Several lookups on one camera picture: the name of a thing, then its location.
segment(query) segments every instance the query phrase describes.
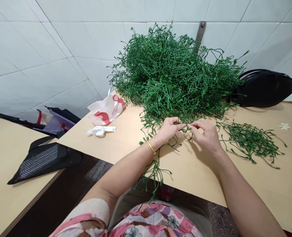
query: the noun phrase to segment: woman's right hand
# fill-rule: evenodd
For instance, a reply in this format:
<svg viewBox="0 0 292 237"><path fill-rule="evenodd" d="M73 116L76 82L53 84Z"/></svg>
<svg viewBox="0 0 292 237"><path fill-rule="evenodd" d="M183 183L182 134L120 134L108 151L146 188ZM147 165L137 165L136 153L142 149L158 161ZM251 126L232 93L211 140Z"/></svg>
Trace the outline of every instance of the woman's right hand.
<svg viewBox="0 0 292 237"><path fill-rule="evenodd" d="M225 152L218 139L216 126L203 118L191 124L187 124L187 126L192 129L191 132L197 143L210 151L213 155L221 155ZM204 132L202 134L198 131L199 128L203 129Z"/></svg>

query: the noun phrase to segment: person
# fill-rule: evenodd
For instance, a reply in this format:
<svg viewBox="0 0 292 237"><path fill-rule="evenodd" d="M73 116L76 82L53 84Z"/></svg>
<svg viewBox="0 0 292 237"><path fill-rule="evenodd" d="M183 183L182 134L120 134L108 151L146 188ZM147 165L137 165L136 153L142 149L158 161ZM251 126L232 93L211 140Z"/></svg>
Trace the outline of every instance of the person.
<svg viewBox="0 0 292 237"><path fill-rule="evenodd" d="M113 165L51 236L212 236L207 201L175 190L170 203L159 200L149 203L152 196L149 189L153 187L148 187L148 192L141 192L142 187L133 188L153 159L153 150L185 128L178 121L177 117L166 118L149 143L145 142ZM221 147L216 127L204 119L187 126L194 140L210 153L216 164L227 206L240 235L286 236Z"/></svg>

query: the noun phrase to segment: hand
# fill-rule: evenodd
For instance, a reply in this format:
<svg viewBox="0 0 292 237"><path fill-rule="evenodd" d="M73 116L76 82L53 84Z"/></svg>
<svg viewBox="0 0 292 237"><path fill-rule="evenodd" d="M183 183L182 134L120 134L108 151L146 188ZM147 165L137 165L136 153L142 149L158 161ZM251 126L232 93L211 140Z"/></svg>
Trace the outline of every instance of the hand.
<svg viewBox="0 0 292 237"><path fill-rule="evenodd" d="M154 137L160 140L162 145L167 143L170 138L172 138L177 131L184 129L186 124L180 122L180 124L175 124L179 122L178 117L166 118L163 122L158 134Z"/></svg>
<svg viewBox="0 0 292 237"><path fill-rule="evenodd" d="M187 125L191 128L191 132L197 143L210 151L213 155L225 152L218 139L216 126L201 118L191 124ZM204 130L202 134L198 131L201 128Z"/></svg>

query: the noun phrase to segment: gray pants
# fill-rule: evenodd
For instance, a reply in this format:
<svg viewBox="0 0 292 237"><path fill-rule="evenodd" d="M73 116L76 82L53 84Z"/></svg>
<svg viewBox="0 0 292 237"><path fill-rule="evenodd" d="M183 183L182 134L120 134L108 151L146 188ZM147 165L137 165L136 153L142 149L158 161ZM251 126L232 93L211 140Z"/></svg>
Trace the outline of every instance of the gray pants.
<svg viewBox="0 0 292 237"><path fill-rule="evenodd" d="M149 202L154 190L154 183L148 182L147 192L145 192L145 184L140 183L136 190L135 186L130 187L122 196L120 196L115 206L113 216L109 223L109 231L117 224L120 218L122 218L133 207ZM156 193L154 202L159 200L159 193ZM171 200L166 203L169 206L174 207L185 215L193 224L200 230L205 237L212 237L213 231L211 222L209 219L208 201L196 197L192 194L188 194L181 190L175 189L171 195Z"/></svg>

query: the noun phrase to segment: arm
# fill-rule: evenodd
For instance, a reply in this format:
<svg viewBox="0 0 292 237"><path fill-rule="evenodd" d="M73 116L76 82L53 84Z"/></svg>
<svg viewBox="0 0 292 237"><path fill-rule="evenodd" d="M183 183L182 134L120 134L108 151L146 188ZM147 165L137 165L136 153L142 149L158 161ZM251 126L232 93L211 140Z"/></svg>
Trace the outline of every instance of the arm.
<svg viewBox="0 0 292 237"><path fill-rule="evenodd" d="M186 126L185 124L174 125L176 122L178 122L177 117L166 118L158 134L149 140L155 151L167 143L178 130ZM91 198L101 198L108 204L111 216L118 198L136 183L152 158L153 151L145 142L113 165L89 190L81 202Z"/></svg>
<svg viewBox="0 0 292 237"><path fill-rule="evenodd" d="M217 164L226 203L239 233L244 237L285 237L268 207L223 150L216 127L204 119L188 124L188 127L192 129L195 140L212 154ZM204 130L203 134L199 133L198 128Z"/></svg>

